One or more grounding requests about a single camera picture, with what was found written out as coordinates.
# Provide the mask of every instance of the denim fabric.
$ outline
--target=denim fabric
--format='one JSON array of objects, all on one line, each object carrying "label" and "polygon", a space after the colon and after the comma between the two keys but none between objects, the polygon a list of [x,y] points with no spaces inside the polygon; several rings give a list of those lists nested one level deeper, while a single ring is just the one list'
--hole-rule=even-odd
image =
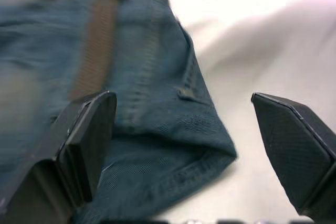
[{"label": "denim fabric", "polygon": [[[68,101],[94,0],[0,0],[0,185]],[[120,0],[114,137],[94,201],[73,223],[145,218],[236,158],[168,0]]]}]

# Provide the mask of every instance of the white background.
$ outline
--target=white background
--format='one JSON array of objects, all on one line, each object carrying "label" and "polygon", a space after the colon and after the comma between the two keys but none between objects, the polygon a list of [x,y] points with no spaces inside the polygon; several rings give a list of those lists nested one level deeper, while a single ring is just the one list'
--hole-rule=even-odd
[{"label": "white background", "polygon": [[157,219],[300,219],[265,154],[250,97],[305,103],[336,131],[336,0],[170,1],[239,159]]}]

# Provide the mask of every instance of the brown stripe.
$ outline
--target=brown stripe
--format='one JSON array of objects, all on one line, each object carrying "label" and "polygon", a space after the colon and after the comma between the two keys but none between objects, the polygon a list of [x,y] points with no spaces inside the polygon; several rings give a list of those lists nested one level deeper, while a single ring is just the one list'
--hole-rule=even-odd
[{"label": "brown stripe", "polygon": [[112,64],[117,5],[118,0],[96,0],[94,3],[82,64],[68,100],[96,93],[104,86]]}]

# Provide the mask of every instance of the black object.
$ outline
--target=black object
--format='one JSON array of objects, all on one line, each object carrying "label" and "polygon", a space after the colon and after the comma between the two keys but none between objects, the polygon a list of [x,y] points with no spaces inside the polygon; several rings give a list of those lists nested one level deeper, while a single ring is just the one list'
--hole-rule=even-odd
[{"label": "black object", "polygon": [[108,91],[71,102],[0,191],[1,224],[65,224],[92,201],[117,105]]},{"label": "black object", "polygon": [[307,106],[252,96],[267,156],[300,215],[336,223],[336,135]]}]

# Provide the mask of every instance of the jeans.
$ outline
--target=jeans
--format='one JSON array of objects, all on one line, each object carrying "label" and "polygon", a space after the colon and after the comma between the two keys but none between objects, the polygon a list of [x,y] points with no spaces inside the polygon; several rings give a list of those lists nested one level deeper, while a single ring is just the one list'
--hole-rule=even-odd
[{"label": "jeans", "polygon": [[[0,0],[0,188],[68,104],[94,0]],[[146,218],[236,158],[168,0],[119,0],[114,136],[93,202],[73,223]]]}]

